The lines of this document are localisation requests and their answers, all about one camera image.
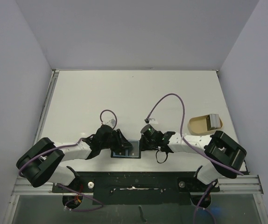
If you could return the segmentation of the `black leather card holder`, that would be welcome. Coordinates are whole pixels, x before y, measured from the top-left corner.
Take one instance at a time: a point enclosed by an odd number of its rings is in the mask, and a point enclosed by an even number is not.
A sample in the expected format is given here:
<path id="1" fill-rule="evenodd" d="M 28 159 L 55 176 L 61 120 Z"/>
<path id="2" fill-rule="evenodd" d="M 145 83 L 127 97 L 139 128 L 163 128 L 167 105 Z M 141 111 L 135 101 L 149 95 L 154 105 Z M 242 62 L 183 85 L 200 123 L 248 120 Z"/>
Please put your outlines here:
<path id="1" fill-rule="evenodd" d="M 140 159 L 141 158 L 141 150 L 138 140 L 130 140 L 132 148 L 124 149 L 118 154 L 115 152 L 111 152 L 111 158 L 119 158 L 119 159 Z"/>

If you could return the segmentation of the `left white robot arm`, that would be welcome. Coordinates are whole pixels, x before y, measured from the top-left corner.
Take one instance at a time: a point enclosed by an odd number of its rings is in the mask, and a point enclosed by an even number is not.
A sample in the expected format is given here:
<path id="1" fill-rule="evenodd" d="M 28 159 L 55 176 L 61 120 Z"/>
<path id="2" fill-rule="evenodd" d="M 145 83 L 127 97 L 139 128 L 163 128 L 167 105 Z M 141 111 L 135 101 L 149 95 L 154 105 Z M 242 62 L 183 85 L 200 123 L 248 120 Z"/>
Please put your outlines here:
<path id="1" fill-rule="evenodd" d="M 90 160 L 104 149 L 119 154 L 132 148 L 133 145 L 119 129 L 114 130 L 109 125 L 101 125 L 95 134 L 67 145 L 57 146 L 48 137 L 44 137 L 17 161 L 16 167 L 19 176 L 26 178 L 34 188 L 51 182 L 61 184 L 73 192 L 79 188 L 80 176 L 70 166 L 61 166 L 61 162 Z"/>

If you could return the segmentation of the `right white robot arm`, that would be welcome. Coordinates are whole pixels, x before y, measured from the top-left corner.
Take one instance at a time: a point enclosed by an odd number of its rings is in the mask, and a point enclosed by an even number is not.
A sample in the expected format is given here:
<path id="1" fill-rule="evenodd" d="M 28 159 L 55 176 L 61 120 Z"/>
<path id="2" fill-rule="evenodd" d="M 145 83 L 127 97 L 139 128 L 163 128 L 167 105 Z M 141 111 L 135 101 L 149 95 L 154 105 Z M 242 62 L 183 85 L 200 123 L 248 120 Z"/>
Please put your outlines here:
<path id="1" fill-rule="evenodd" d="M 156 150 L 170 153 L 199 154 L 209 160 L 201 165 L 192 179 L 193 187 L 202 191 L 216 179 L 224 176 L 235 179 L 243 175 L 241 166 L 247 155 L 246 150 L 223 131 L 211 135 L 186 135 L 168 131 L 162 133 L 150 124 L 141 129 L 140 145 L 142 151 Z"/>

